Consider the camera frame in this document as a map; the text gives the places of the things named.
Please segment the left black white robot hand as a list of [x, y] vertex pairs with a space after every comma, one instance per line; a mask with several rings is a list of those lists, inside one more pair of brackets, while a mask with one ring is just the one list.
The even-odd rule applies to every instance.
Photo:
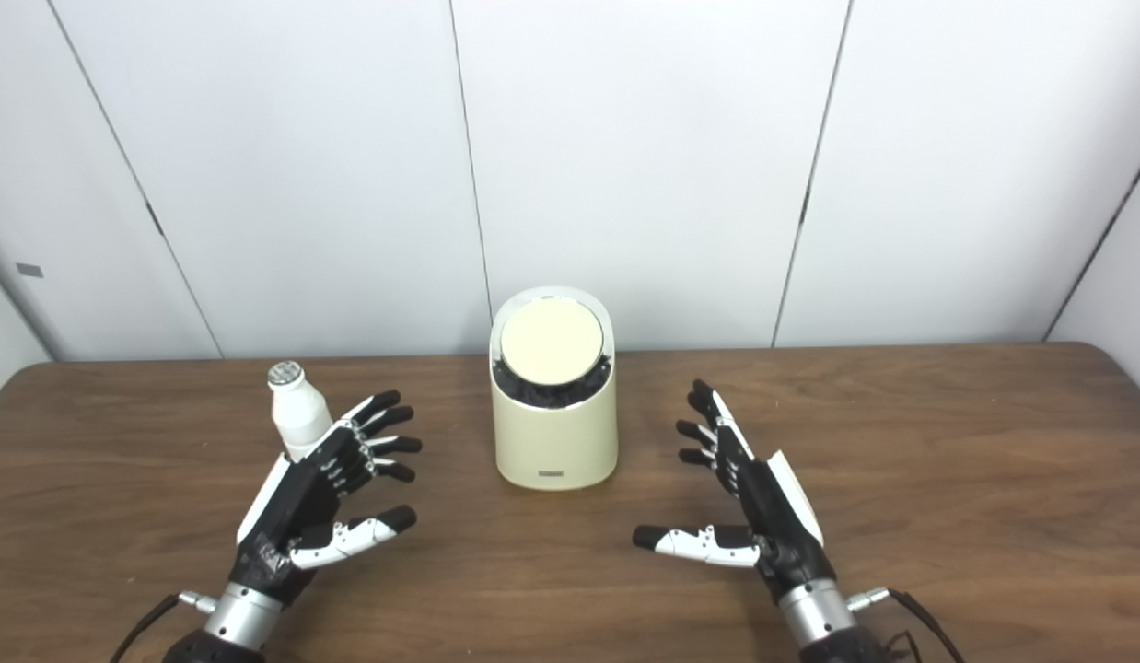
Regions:
[[355, 557], [417, 524], [417, 513], [407, 505], [343, 523], [337, 519], [343, 498], [373, 478], [413, 482], [414, 470], [390, 455], [420, 452], [420, 439], [380, 435], [389, 425], [412, 418], [412, 407], [401, 404], [398, 390], [382, 391], [331, 424], [304, 457], [282, 457], [241, 524], [229, 583], [291, 607], [318, 568]]

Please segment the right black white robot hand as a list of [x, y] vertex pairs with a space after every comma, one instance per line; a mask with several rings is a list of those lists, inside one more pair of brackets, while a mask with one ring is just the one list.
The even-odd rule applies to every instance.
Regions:
[[640, 525], [632, 542], [643, 550], [705, 564], [756, 568], [773, 600], [795, 588], [834, 582], [819, 519], [798, 485], [785, 455], [756, 457], [733, 412], [717, 390], [694, 380], [689, 406], [702, 421], [679, 420], [679, 434], [697, 448], [679, 450], [679, 461], [712, 470], [734, 498], [746, 523], [734, 526], [668, 527]]

